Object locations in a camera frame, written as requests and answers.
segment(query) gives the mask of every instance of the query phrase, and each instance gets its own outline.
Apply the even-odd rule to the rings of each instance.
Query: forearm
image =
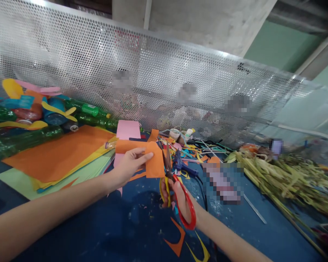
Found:
[[[199,213],[197,227],[214,241],[232,262],[271,261],[205,210]]]
[[[0,261],[9,261],[51,229],[118,188],[109,172],[0,215]]]

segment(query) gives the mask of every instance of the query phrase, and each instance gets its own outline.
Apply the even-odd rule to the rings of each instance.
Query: green paper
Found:
[[[28,198],[29,200],[33,200],[60,190],[76,178],[77,180],[73,183],[73,185],[79,184],[88,179],[98,176],[108,164],[113,154],[114,150],[104,154],[103,156],[95,159],[91,163],[87,164],[83,168],[74,172],[61,182],[57,183],[56,185],[52,186],[51,188],[40,194],[33,190],[30,177],[15,168],[11,168],[3,173],[0,173],[0,180],[3,181],[5,184],[9,185],[14,190],[16,190],[18,193]]]

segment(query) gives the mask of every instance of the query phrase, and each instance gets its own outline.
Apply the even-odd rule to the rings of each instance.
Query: metal mesh partition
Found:
[[[113,71],[131,71],[133,88],[112,88]],[[196,129],[233,145],[264,128],[304,84],[302,78],[236,56],[40,0],[0,0],[1,81],[60,86],[72,97],[138,120],[145,129]],[[195,101],[182,103],[184,84]],[[228,97],[250,96],[238,115]]]

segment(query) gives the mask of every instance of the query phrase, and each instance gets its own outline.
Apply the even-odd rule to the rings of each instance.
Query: left hand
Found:
[[[120,187],[126,185],[132,175],[139,168],[144,168],[144,164],[153,157],[153,153],[144,155],[145,150],[145,147],[138,147],[127,151],[117,167],[112,170],[119,179]]]

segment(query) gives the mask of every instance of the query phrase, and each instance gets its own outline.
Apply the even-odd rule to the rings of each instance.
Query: green plastic bottle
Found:
[[[93,116],[90,116],[85,113],[77,113],[77,114],[75,114],[74,117],[78,120],[78,122],[80,122],[82,124],[86,124],[89,126],[101,127],[101,128],[107,129],[108,131],[111,131],[111,132],[117,131],[118,120],[107,119],[107,118],[97,118],[97,117],[93,117]]]
[[[70,109],[72,107],[77,108],[77,112],[84,112],[86,114],[97,116],[97,117],[106,117],[110,118],[112,115],[100,109],[97,106],[93,106],[78,100],[71,98],[70,100],[65,100],[65,108]]]
[[[0,106],[0,123],[6,121],[16,121],[17,116],[12,110]]]
[[[17,136],[0,138],[0,160],[45,142],[58,139],[64,134],[59,126],[48,126]]]

